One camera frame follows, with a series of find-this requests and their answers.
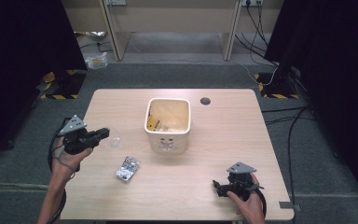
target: plastic bin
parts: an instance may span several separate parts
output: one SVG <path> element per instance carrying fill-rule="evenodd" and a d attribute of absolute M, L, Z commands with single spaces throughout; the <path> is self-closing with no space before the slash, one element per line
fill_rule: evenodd
<path fill-rule="evenodd" d="M 149 101 L 145 131 L 153 151 L 182 154 L 190 132 L 190 102 L 185 99 L 153 98 Z"/>

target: wooden tabletop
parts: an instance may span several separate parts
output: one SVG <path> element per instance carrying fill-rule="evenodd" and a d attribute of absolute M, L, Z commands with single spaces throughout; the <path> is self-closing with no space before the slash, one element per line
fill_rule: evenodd
<path fill-rule="evenodd" d="M 182 155 L 160 155 L 148 142 L 147 104 L 159 97 L 191 104 L 189 145 Z M 200 102 L 204 97 L 209 105 Z M 88 131 L 107 127 L 111 133 L 67 184 L 62 219 L 241 220 L 235 204 L 218 197 L 213 187 L 213 180 L 228 184 L 227 168 L 237 161 L 257 170 L 265 188 L 266 220 L 294 215 L 280 208 L 280 202 L 290 200 L 252 90 L 97 90 L 83 120 Z M 115 173 L 127 156 L 140 166 L 123 181 Z"/>

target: human arm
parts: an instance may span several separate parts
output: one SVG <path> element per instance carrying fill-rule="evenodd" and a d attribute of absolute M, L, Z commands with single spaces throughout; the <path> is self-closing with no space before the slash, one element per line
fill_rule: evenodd
<path fill-rule="evenodd" d="M 76 155 L 70 155 L 63 151 L 59 158 L 53 156 L 48 192 L 43 201 L 37 223 L 46 224 L 53 217 L 60 207 L 66 183 L 71 179 L 80 162 L 88 157 L 91 152 L 92 148 L 87 148 Z"/>
<path fill-rule="evenodd" d="M 253 182 L 258 185 L 258 180 L 254 174 L 251 173 Z M 248 201 L 244 202 L 235 193 L 228 191 L 228 198 L 230 198 L 239 208 L 237 214 L 242 214 L 249 224 L 266 223 L 263 214 L 263 204 L 260 197 L 255 191 L 250 192 Z"/>

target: forearm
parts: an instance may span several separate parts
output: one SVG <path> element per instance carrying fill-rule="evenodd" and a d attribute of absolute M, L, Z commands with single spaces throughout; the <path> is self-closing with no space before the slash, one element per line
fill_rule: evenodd
<path fill-rule="evenodd" d="M 60 207 L 62 195 L 65 189 L 65 181 L 59 181 L 53 177 L 48 184 L 48 192 L 43 201 L 42 208 L 40 210 L 39 219 L 37 223 L 46 224 L 53 217 Z"/>

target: black curtain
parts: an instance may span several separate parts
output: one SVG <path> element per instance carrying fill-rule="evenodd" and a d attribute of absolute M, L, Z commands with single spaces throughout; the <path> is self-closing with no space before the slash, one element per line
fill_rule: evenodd
<path fill-rule="evenodd" d="M 266 58 L 300 70 L 321 127 L 358 181 L 358 2 L 285 0 Z"/>
<path fill-rule="evenodd" d="M 0 142 L 43 75 L 68 69 L 87 67 L 62 2 L 0 1 Z"/>

